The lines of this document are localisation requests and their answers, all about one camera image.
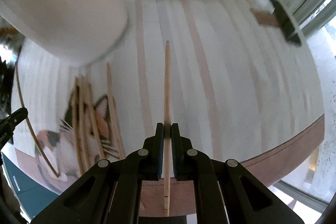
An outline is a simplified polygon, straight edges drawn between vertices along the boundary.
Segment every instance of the black clamp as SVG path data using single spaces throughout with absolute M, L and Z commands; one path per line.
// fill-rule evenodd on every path
M 161 178 L 163 136 L 158 123 L 142 149 L 113 163 L 100 160 L 31 224 L 136 224 L 142 180 Z M 303 224 L 236 160 L 220 162 L 195 150 L 176 123 L 171 137 L 175 178 L 194 182 L 198 224 Z
M 0 150 L 13 137 L 15 127 L 27 117 L 28 110 L 22 107 L 0 121 Z

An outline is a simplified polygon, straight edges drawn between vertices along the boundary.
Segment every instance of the cat ear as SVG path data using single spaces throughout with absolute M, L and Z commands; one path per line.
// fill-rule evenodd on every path
M 109 102 L 107 96 L 105 95 L 99 99 L 99 101 L 95 106 L 95 110 L 100 116 L 104 117 L 105 119 L 106 115 L 108 114 L 108 109 L 109 109 Z
M 70 126 L 72 126 L 72 107 L 71 107 L 71 98 L 73 95 L 73 91 L 70 94 L 70 98 L 69 98 L 69 102 L 68 102 L 68 109 L 65 112 L 64 115 L 64 121 L 69 124 Z

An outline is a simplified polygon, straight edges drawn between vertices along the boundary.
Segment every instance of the wooden dowel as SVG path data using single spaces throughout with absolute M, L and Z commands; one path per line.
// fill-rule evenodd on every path
M 87 132 L 85 127 L 85 114 L 84 114 L 84 95 L 85 95 L 85 79 L 82 76 L 79 81 L 79 133 L 81 136 L 81 150 L 84 157 L 84 171 L 88 171 L 91 167 L 89 151 L 87 146 Z
M 112 134 L 114 134 L 117 140 L 117 147 L 118 147 L 120 159 L 123 160 L 126 157 L 126 154 L 125 154 L 124 146 L 122 144 L 122 140 L 120 137 L 118 123 L 117 123 L 116 109 L 113 103 L 112 74 L 111 74 L 111 67 L 109 63 L 107 63 L 106 68 L 107 68 L 107 97 L 109 101 Z
M 73 88 L 73 95 L 71 99 L 72 128 L 73 128 L 73 134 L 75 135 L 75 147 L 76 147 L 77 161 L 79 165 L 79 172 L 81 173 L 81 175 L 83 175 L 84 174 L 83 162 L 82 162 L 82 157 L 81 157 L 81 151 L 80 151 L 80 146 L 79 146 L 79 136 L 78 136 L 77 106 L 78 106 L 78 78 L 75 77 L 75 86 Z
M 169 216 L 169 204 L 170 204 L 170 166 L 172 161 L 171 155 L 171 138 L 170 138 L 170 126 L 171 126 L 171 82 L 170 82 L 170 49 L 169 41 L 166 42 L 165 49 L 165 87 L 164 87 L 164 210 L 165 216 Z
M 101 146 L 100 135 L 99 135 L 98 125 L 97 125 L 97 120 L 96 120 L 96 115 L 95 115 L 95 109 L 93 107 L 92 87 L 88 81 L 86 82 L 87 82 L 86 94 L 87 94 L 87 102 L 88 102 L 88 107 L 89 107 L 89 112 L 90 112 L 91 126 L 92 126 L 94 137 L 96 138 L 96 141 L 98 144 L 99 157 L 102 160 L 102 159 L 105 159 L 105 154 L 103 151 L 103 147 Z
M 23 101 L 23 96 L 22 96 L 22 92 L 21 92 L 21 86 L 20 86 L 20 82 L 19 82 L 19 73 L 18 73 L 18 67 L 16 64 L 16 84 L 17 84 L 17 90 L 19 93 L 19 98 L 20 98 L 20 103 L 21 103 L 21 107 L 25 107 L 24 101 Z M 52 166 L 52 164 L 50 163 L 50 161 L 48 160 L 46 154 L 44 153 L 39 141 L 36 138 L 35 132 L 33 130 L 33 127 L 30 123 L 29 118 L 26 118 L 26 122 L 27 122 L 27 126 L 29 128 L 29 132 L 30 135 L 32 136 L 34 143 L 37 147 L 37 149 L 39 150 L 40 154 L 42 155 L 42 157 L 44 158 L 44 160 L 46 161 L 47 165 L 50 167 L 50 169 L 52 170 L 52 172 L 54 173 L 54 175 L 58 178 L 59 177 L 59 173 L 56 172 L 55 168 Z

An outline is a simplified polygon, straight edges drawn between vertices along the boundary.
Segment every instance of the wooden stick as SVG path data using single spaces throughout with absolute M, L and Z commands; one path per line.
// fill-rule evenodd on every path
M 124 150 L 124 147 L 121 141 L 121 137 L 120 137 L 120 133 L 118 129 L 118 123 L 117 123 L 116 109 L 113 103 L 112 74 L 111 74 L 111 67 L 109 63 L 106 64 L 106 68 L 107 68 L 107 98 L 109 101 L 112 133 L 115 135 L 115 138 L 117 140 L 117 147 L 118 147 L 120 159 L 123 160 L 124 158 L 126 158 L 126 154 L 125 154 L 125 150 Z
M 20 103 L 21 103 L 21 107 L 25 107 L 25 104 L 23 102 L 23 96 L 22 96 L 22 92 L 21 92 L 21 86 L 20 86 L 20 82 L 19 82 L 19 72 L 18 72 L 18 67 L 16 64 L 16 83 L 17 83 L 17 90 L 19 93 L 19 98 L 20 98 Z M 26 122 L 27 122 L 27 126 L 29 128 L 29 132 L 34 140 L 34 143 L 37 147 L 37 149 L 39 150 L 40 154 L 42 155 L 42 157 L 44 158 L 44 160 L 46 161 L 47 165 L 50 167 L 50 169 L 52 170 L 52 172 L 54 173 L 54 175 L 58 178 L 59 177 L 59 173 L 56 172 L 55 168 L 52 166 L 52 164 L 50 163 L 50 161 L 48 160 L 46 154 L 44 153 L 39 141 L 36 138 L 36 135 L 34 133 L 33 127 L 30 123 L 29 118 L 26 118 Z
M 88 171 L 91 167 L 89 151 L 87 147 L 87 132 L 85 127 L 85 114 L 84 114 L 84 95 L 85 95 L 85 79 L 82 76 L 79 81 L 79 133 L 81 136 L 81 148 L 84 155 L 84 171 Z
M 105 154 L 104 154 L 104 151 L 103 151 L 103 147 L 101 146 L 100 135 L 99 135 L 98 125 L 97 125 L 97 120 L 96 120 L 96 115 L 95 115 L 95 109 L 93 107 L 92 87 L 91 87 L 91 84 L 88 81 L 86 81 L 86 82 L 87 82 L 86 94 L 87 94 L 87 102 L 88 102 L 88 106 L 89 106 L 92 130 L 93 130 L 94 136 L 95 136 L 97 144 L 98 144 L 99 157 L 100 157 L 101 160 L 103 160 L 103 159 L 105 159 Z
M 166 50 L 165 50 L 165 90 L 164 90 L 164 158 L 163 158 L 163 166 L 164 166 L 164 192 L 165 192 L 165 200 L 164 200 L 164 209 L 165 216 L 169 216 L 169 203 L 170 203 L 170 166 L 171 166 L 171 138 L 170 138 L 170 125 L 171 125 L 171 102 L 170 102 L 170 94 L 171 94 L 171 82 L 170 82 L 170 49 L 169 49 L 169 41 L 166 42 Z
M 78 77 L 75 77 L 75 86 L 73 88 L 73 95 L 71 99 L 71 109 L 72 109 L 72 128 L 75 135 L 75 147 L 77 161 L 79 165 L 79 172 L 81 175 L 84 174 L 83 162 L 81 157 L 81 151 L 79 146 L 79 136 L 78 136 L 78 117 L 77 117 L 77 106 L 78 106 Z

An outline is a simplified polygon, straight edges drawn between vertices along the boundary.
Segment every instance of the wooden slat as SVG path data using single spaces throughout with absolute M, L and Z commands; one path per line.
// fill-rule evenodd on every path
M 105 154 L 103 151 L 103 147 L 101 146 L 100 135 L 99 135 L 98 125 L 97 125 L 97 120 L 96 120 L 96 115 L 95 115 L 95 109 L 93 107 L 92 87 L 88 81 L 86 81 L 86 95 L 87 95 L 87 103 L 88 103 L 89 112 L 90 112 L 91 126 L 92 126 L 94 137 L 96 138 L 96 141 L 98 144 L 99 157 L 102 160 L 102 159 L 105 159 Z
M 124 146 L 122 144 L 122 140 L 120 137 L 120 132 L 119 132 L 118 123 L 117 123 L 117 114 L 116 114 L 116 109 L 115 109 L 114 102 L 113 102 L 112 74 L 111 74 L 111 67 L 109 63 L 107 63 L 106 69 L 107 69 L 107 89 L 108 89 L 107 97 L 109 101 L 112 134 L 114 134 L 117 140 L 119 157 L 121 160 L 123 160 L 126 157 L 126 154 L 125 154 Z
M 81 150 L 84 157 L 84 171 L 88 171 L 91 167 L 89 158 L 89 149 L 87 146 L 87 136 L 85 127 L 85 113 L 84 113 L 84 96 L 85 96 L 85 79 L 82 76 L 79 81 L 79 133 L 80 133 L 80 144 Z
M 81 175 L 83 175 L 84 169 L 79 144 L 77 107 L 78 107 L 78 77 L 75 78 L 75 85 L 73 88 L 73 95 L 71 99 L 71 109 L 72 109 L 72 128 L 73 128 L 73 134 L 75 135 L 77 161 L 79 165 L 79 172 L 81 173 Z
M 171 155 L 171 138 L 170 138 L 170 126 L 171 126 L 171 82 L 170 82 L 170 49 L 169 41 L 166 42 L 165 49 L 165 87 L 164 87 L 164 210 L 165 216 L 169 216 L 169 204 L 170 204 L 170 166 L 172 161 Z

